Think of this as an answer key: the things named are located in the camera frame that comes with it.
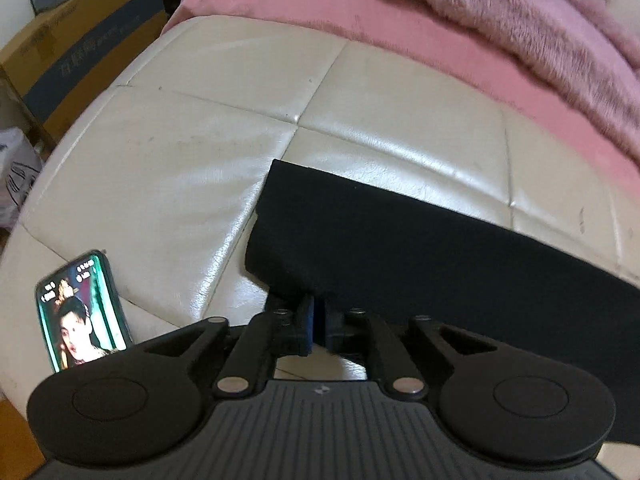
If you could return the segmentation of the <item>black pants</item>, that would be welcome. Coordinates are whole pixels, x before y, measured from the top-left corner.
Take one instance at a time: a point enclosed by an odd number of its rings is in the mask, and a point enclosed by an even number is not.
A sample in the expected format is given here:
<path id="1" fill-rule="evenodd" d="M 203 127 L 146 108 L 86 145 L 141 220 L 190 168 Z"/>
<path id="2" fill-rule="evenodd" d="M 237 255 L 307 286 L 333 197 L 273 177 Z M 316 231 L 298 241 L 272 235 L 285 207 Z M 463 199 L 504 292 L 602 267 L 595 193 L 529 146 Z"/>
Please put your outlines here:
<path id="1" fill-rule="evenodd" d="M 639 292 L 533 238 L 335 174 L 276 160 L 245 267 L 340 310 L 434 320 L 597 376 L 611 437 L 639 440 Z"/>

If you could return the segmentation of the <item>smartphone with lit screen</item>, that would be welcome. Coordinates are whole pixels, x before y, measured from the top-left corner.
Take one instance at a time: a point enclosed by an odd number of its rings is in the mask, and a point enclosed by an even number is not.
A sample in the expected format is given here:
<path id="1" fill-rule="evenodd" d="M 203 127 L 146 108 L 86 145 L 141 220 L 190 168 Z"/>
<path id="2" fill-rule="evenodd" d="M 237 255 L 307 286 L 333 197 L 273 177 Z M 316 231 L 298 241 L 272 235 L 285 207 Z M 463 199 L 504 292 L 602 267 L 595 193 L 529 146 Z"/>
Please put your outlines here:
<path id="1" fill-rule="evenodd" d="M 57 373 L 134 345 L 111 266 L 99 250 L 89 250 L 42 278 L 35 300 Z"/>

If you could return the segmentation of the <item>white plastic bag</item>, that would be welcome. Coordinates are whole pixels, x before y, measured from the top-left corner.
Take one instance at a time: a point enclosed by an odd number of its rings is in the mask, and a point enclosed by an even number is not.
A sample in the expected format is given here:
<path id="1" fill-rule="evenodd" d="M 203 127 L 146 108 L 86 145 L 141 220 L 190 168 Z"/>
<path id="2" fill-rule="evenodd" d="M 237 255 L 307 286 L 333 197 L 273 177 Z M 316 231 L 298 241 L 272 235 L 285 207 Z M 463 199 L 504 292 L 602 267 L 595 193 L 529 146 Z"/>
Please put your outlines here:
<path id="1" fill-rule="evenodd" d="M 20 128 L 2 130 L 0 142 L 0 224 L 11 231 L 40 174 L 42 160 Z"/>

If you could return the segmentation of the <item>pink bed sheet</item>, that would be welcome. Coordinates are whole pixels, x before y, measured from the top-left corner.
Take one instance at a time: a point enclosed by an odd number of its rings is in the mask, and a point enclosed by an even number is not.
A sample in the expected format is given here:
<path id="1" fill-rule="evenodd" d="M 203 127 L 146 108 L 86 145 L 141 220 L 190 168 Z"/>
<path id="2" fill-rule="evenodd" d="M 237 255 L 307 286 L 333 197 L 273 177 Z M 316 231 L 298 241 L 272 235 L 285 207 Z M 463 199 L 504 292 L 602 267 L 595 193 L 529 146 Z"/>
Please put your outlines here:
<path id="1" fill-rule="evenodd" d="M 550 84 L 418 0 L 181 0 L 165 27 L 209 15 L 322 30 L 412 58 L 533 119 L 621 188 L 639 192 L 638 166 Z"/>

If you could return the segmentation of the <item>brown cardboard box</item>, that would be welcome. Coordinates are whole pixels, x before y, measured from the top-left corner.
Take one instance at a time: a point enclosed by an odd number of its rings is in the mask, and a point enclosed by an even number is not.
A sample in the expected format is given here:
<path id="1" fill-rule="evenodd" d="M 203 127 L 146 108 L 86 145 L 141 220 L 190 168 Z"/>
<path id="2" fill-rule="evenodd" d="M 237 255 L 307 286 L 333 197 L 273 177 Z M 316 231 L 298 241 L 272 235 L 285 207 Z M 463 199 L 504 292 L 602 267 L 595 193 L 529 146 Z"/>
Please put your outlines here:
<path id="1" fill-rule="evenodd" d="M 67 0 L 1 50 L 1 82 L 40 134 L 58 143 L 166 23 L 163 0 Z"/>

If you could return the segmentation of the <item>fluffy mauve blanket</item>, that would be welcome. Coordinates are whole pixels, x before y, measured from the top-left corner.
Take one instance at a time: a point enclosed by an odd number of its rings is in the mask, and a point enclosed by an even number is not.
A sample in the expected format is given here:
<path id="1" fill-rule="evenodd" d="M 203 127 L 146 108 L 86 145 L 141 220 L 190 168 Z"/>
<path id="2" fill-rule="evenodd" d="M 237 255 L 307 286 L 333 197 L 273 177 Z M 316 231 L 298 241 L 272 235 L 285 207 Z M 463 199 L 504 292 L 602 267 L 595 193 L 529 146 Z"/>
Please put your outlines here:
<path id="1" fill-rule="evenodd" d="M 639 39 L 603 0 L 419 0 L 516 56 L 639 157 Z"/>

